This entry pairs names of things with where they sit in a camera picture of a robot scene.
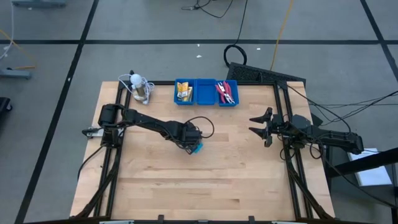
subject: yellow cable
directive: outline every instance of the yellow cable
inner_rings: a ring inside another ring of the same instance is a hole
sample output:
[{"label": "yellow cable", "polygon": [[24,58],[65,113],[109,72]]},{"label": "yellow cable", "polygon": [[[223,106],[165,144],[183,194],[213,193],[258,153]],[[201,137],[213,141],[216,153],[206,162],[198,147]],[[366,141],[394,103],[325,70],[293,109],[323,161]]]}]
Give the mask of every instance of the yellow cable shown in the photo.
[{"label": "yellow cable", "polygon": [[17,45],[13,40],[11,40],[11,38],[3,31],[0,29],[0,33],[5,36],[9,41],[11,41],[17,48],[18,50],[20,50],[23,54],[26,55],[26,57],[28,57],[30,59],[30,61],[32,61],[35,65],[31,65],[31,66],[20,66],[20,67],[16,67],[14,69],[28,69],[28,68],[36,68],[36,60],[35,58],[33,58],[33,56],[31,56],[29,53],[27,53],[22,47],[20,47],[19,45]]},{"label": "yellow cable", "polygon": [[286,12],[286,16],[285,16],[284,22],[282,23],[282,27],[280,27],[278,39],[276,39],[276,44],[275,44],[275,49],[274,49],[274,56],[272,56],[271,68],[269,69],[270,71],[272,71],[272,68],[274,66],[276,53],[278,52],[279,39],[282,37],[282,33],[284,32],[286,21],[287,21],[287,18],[289,17],[290,10],[292,10],[292,6],[293,6],[293,0],[290,0],[289,8],[288,8],[288,10]]}]

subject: small object in bin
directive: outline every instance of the small object in bin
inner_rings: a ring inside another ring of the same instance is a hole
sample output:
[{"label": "small object in bin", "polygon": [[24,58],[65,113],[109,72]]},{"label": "small object in bin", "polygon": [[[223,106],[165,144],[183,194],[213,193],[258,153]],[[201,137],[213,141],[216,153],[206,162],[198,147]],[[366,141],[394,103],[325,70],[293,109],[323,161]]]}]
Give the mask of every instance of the small object in bin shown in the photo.
[{"label": "small object in bin", "polygon": [[235,101],[232,99],[232,91],[231,91],[231,87],[228,83],[226,83],[225,81],[223,81],[222,83],[219,82],[216,85],[216,89],[217,92],[221,95],[221,101],[223,103],[226,103],[225,100],[228,103],[235,103]]},{"label": "small object in bin", "polygon": [[188,86],[188,95],[182,98],[182,101],[192,101],[192,86]]},{"label": "small object in bin", "polygon": [[183,82],[183,83],[177,82],[177,87],[178,87],[178,93],[177,93],[178,98],[182,99],[188,96],[188,82]]}]

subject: metal bracket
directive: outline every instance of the metal bracket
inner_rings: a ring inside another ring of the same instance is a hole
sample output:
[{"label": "metal bracket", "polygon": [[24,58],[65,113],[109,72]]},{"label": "metal bracket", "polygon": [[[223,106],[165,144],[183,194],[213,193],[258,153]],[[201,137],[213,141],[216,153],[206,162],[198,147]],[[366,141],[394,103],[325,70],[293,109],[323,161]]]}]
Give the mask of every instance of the metal bracket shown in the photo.
[{"label": "metal bracket", "polygon": [[249,216],[249,224],[256,224],[256,220],[254,219],[254,216]]},{"label": "metal bracket", "polygon": [[164,222],[164,215],[158,215],[157,216],[157,223],[158,224],[163,224]]}]

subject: black wire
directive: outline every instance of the black wire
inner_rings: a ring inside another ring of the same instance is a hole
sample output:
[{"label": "black wire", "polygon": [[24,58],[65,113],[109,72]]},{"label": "black wire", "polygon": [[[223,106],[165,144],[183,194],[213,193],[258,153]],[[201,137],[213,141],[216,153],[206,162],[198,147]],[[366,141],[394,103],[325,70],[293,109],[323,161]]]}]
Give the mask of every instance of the black wire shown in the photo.
[{"label": "black wire", "polygon": [[317,105],[312,105],[312,106],[314,106],[316,109],[318,109],[318,111],[321,112],[321,114],[322,114],[328,121],[331,121],[331,119],[328,118],[328,116],[326,116],[326,115],[323,113],[323,111],[322,111]]},{"label": "black wire", "polygon": [[[342,108],[342,107],[345,107],[345,106],[367,106],[367,104],[362,104],[362,103],[367,103],[367,102],[370,102],[370,101],[380,100],[380,99],[382,99],[382,98],[383,98],[383,96],[382,96],[382,97],[379,97],[379,98],[371,99],[371,100],[360,101],[360,102],[357,102],[357,103],[348,103],[348,104],[326,104],[326,105],[321,104],[321,106],[327,107],[327,108],[329,108],[329,109]],[[398,105],[398,103],[384,103],[384,104],[377,104],[377,105]]]},{"label": "black wire", "polygon": [[239,34],[238,34],[238,38],[236,39],[234,45],[236,45],[239,41],[239,38],[241,37],[241,33],[242,33],[242,27],[243,27],[243,21],[244,21],[244,16],[246,15],[246,8],[248,6],[248,0],[246,0],[246,3],[244,3],[244,9],[243,9],[243,16],[242,16],[242,21],[241,21],[241,27],[239,28]]},{"label": "black wire", "polygon": [[283,83],[283,85],[286,85],[287,87],[291,88],[294,92],[296,92],[297,94],[299,94],[299,95],[302,96],[303,98],[307,99],[307,100],[308,100],[309,102],[311,102],[312,104],[317,105],[317,106],[319,106],[320,108],[326,110],[327,112],[329,112],[329,113],[335,115],[338,119],[340,119],[342,122],[344,122],[345,125],[347,125],[348,132],[351,133],[351,127],[350,127],[349,124],[344,120],[344,118],[338,116],[336,113],[334,113],[333,111],[329,110],[328,108],[325,108],[325,107],[323,107],[323,106],[320,106],[318,103],[316,103],[316,102],[314,102],[314,101],[308,99],[306,96],[302,95],[302,94],[299,93],[295,88],[289,86],[288,84]]},{"label": "black wire", "polygon": [[228,7],[226,8],[226,10],[225,10],[225,12],[224,12],[224,14],[223,14],[222,16],[216,16],[216,15],[214,15],[214,14],[212,14],[212,13],[210,13],[210,12],[204,10],[204,7],[207,6],[207,5],[209,5],[209,3],[211,2],[211,0],[209,0],[206,4],[204,4],[204,5],[202,5],[202,6],[199,5],[200,0],[197,0],[197,3],[196,3],[195,5],[193,5],[193,6],[184,6],[184,7],[181,7],[181,9],[182,9],[182,10],[189,10],[189,11],[201,9],[203,12],[207,13],[208,15],[211,15],[211,16],[213,16],[213,17],[215,17],[215,18],[221,19],[221,18],[224,17],[225,14],[228,12],[228,10],[230,9],[230,7],[231,7],[233,1],[234,1],[234,0],[231,0],[231,2],[229,3]]},{"label": "black wire", "polygon": [[190,121],[193,121],[194,119],[198,119],[198,118],[203,118],[203,119],[208,120],[208,121],[210,122],[210,124],[211,124],[211,127],[213,128],[213,131],[211,132],[211,134],[210,134],[209,136],[202,136],[202,135],[201,135],[201,137],[202,137],[202,138],[210,138],[210,137],[212,137],[212,136],[214,135],[214,131],[215,131],[214,124],[213,124],[213,122],[210,121],[210,119],[208,119],[208,118],[205,117],[205,116],[197,116],[197,117],[191,118],[191,119],[189,119],[188,121],[186,121],[185,124],[187,124],[187,123],[190,122]]},{"label": "black wire", "polygon": [[234,44],[230,44],[230,45],[226,46],[226,48],[224,49],[224,63],[225,63],[225,65],[228,68],[229,68],[229,63],[228,63],[228,61],[226,59],[226,53],[231,47],[237,49],[242,54],[242,56],[243,56],[243,65],[245,65],[248,62],[248,55],[246,55],[246,52],[243,50],[243,48],[241,48],[240,46],[236,45],[238,43],[238,41],[239,41],[239,38],[241,37],[243,21],[244,21],[244,16],[246,15],[247,6],[248,6],[248,0],[246,0],[246,3],[244,4],[243,16],[242,16],[242,21],[241,21],[241,27],[239,28],[238,38],[235,40]]},{"label": "black wire", "polygon": [[201,8],[201,7],[207,6],[207,5],[210,3],[210,1],[211,1],[211,0],[209,0],[206,4],[204,4],[204,5],[202,5],[202,6],[199,6],[200,0],[197,0],[197,3],[194,4],[193,6],[183,6],[183,7],[181,7],[181,9],[182,9],[182,10],[189,10],[189,11],[191,11],[191,10],[198,10],[198,9]]},{"label": "black wire", "polygon": [[224,14],[223,14],[222,16],[216,16],[216,15],[214,15],[214,14],[212,14],[212,13],[210,13],[210,12],[204,10],[204,9],[203,9],[203,6],[200,7],[200,9],[201,9],[203,12],[205,12],[205,13],[207,13],[207,14],[209,14],[209,15],[215,17],[215,18],[221,19],[221,18],[224,17],[225,14],[228,12],[228,10],[230,9],[230,7],[231,7],[233,1],[234,1],[234,0],[231,0],[231,2],[229,3],[229,6],[226,8],[226,10],[225,10],[225,12],[224,12]]},{"label": "black wire", "polygon": [[[283,157],[282,157],[282,152],[283,152],[284,150],[285,150],[284,148],[280,150],[280,152],[279,152],[279,157],[280,157],[280,159],[282,159],[283,161],[286,161],[286,158],[283,158]],[[293,154],[290,155],[289,160],[291,160],[295,155],[296,155],[296,150],[294,150],[294,151],[293,151]]]},{"label": "black wire", "polygon": [[366,108],[369,108],[370,106],[375,105],[376,103],[378,103],[378,102],[380,102],[380,101],[386,99],[387,97],[390,97],[390,96],[395,95],[396,93],[398,93],[398,91],[395,91],[395,92],[392,92],[392,93],[390,93],[390,94],[388,94],[388,95],[386,95],[386,96],[383,96],[382,98],[379,98],[378,100],[373,101],[373,102],[372,102],[371,104],[369,104],[369,105],[362,106],[362,107],[360,107],[360,108],[358,108],[358,109],[356,109],[356,110],[353,110],[353,111],[349,112],[348,114],[346,114],[346,115],[344,115],[344,116],[342,116],[342,117],[340,117],[340,118],[336,118],[336,119],[333,119],[332,121],[330,121],[330,122],[328,122],[328,123],[326,123],[326,124],[322,124],[321,126],[325,126],[325,125],[328,125],[328,124],[333,123],[333,122],[338,122],[338,121],[340,121],[340,120],[344,121],[344,119],[349,118],[349,117],[352,117],[352,116],[354,116],[354,115],[356,115],[356,114],[362,112],[362,111],[365,110]]},{"label": "black wire", "polygon": [[356,187],[358,190],[362,191],[362,192],[363,192],[364,194],[366,194],[367,196],[373,198],[374,200],[377,200],[377,201],[383,203],[385,206],[388,206],[388,207],[391,207],[391,208],[394,208],[394,209],[398,209],[398,207],[396,207],[395,205],[393,205],[393,204],[391,204],[391,203],[389,203],[389,202],[387,202],[387,201],[385,201],[385,200],[383,200],[383,199],[380,199],[380,198],[378,198],[378,197],[376,197],[376,196],[374,196],[374,195],[369,194],[367,191],[363,190],[361,187],[359,187],[359,186],[357,186],[356,184],[352,183],[352,181],[348,180],[347,177],[345,177],[345,175],[342,174],[335,166],[331,165],[330,162],[329,162],[327,159],[325,159],[325,162],[326,162],[333,170],[335,170],[336,173],[338,173],[338,174],[339,174],[340,176],[342,176],[345,180],[347,180],[348,183],[350,183],[352,186]]},{"label": "black wire", "polygon": [[80,177],[80,172],[83,169],[83,167],[85,166],[85,164],[93,157],[95,156],[95,154],[97,154],[104,146],[99,147],[94,153],[92,153],[80,166],[79,171],[77,173],[77,180],[79,180]]},{"label": "black wire", "polygon": [[364,151],[373,152],[373,153],[380,153],[380,152],[374,152],[374,151],[367,150],[367,149],[364,149]]}]

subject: yellow item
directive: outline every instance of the yellow item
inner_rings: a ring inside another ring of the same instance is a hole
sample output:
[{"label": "yellow item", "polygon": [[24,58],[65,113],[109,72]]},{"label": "yellow item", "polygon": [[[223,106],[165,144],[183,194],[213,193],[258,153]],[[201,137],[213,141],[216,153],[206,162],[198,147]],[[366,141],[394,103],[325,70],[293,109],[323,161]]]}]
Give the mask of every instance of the yellow item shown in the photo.
[{"label": "yellow item", "polygon": [[192,101],[192,90],[193,87],[189,86],[188,87],[188,95],[182,98],[182,101]]},{"label": "yellow item", "polygon": [[181,98],[188,96],[188,82],[182,83],[182,91],[181,91]]},{"label": "yellow item", "polygon": [[274,49],[274,56],[272,56],[271,68],[269,69],[270,71],[272,71],[272,68],[274,66],[276,53],[278,51],[279,39],[282,37],[282,33],[283,33],[284,29],[285,29],[286,21],[287,21],[287,18],[289,17],[290,10],[292,10],[292,6],[293,6],[293,0],[290,0],[289,8],[288,8],[288,10],[286,12],[286,16],[285,16],[284,22],[282,23],[282,27],[280,28],[280,31],[279,31],[278,39],[276,39],[276,44],[275,44],[275,49]]},{"label": "yellow item", "polygon": [[177,98],[181,99],[181,93],[182,93],[182,84],[177,82]]},{"label": "yellow item", "polygon": [[11,38],[3,30],[0,29],[0,33],[3,36],[5,36],[9,41],[11,41],[12,44],[14,44],[18,48],[18,50],[20,50],[23,54],[25,54],[25,56],[28,57],[30,59],[30,61],[32,61],[34,63],[34,65],[31,65],[31,66],[20,66],[20,67],[16,67],[16,68],[13,68],[13,69],[36,68],[36,65],[37,65],[36,60],[30,54],[28,54],[22,47],[20,47],[13,40],[11,40]]}]

